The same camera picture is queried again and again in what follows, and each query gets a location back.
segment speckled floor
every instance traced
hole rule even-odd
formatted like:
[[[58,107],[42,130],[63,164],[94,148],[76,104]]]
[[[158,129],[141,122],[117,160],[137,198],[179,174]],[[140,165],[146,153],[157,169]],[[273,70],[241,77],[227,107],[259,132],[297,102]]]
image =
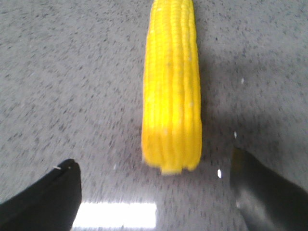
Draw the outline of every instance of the speckled floor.
[[[156,231],[246,231],[233,144],[308,190],[308,2],[194,1],[203,158],[169,177],[141,162],[151,3],[0,0],[0,202],[74,158],[84,201],[155,203]]]

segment yellow corn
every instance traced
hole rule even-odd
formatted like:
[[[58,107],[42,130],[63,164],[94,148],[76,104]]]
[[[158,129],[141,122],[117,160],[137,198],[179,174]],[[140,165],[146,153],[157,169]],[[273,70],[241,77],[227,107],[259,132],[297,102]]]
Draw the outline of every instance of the yellow corn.
[[[202,149],[192,0],[154,0],[147,36],[142,154],[163,174],[194,170]]]

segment corn on the cob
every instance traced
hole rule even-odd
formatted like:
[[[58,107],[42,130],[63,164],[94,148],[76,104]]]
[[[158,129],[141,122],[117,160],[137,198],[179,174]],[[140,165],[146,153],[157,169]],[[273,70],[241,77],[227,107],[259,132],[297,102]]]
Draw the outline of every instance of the corn on the cob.
[[[200,161],[200,77],[192,0],[154,0],[147,36],[142,153],[163,174]]]

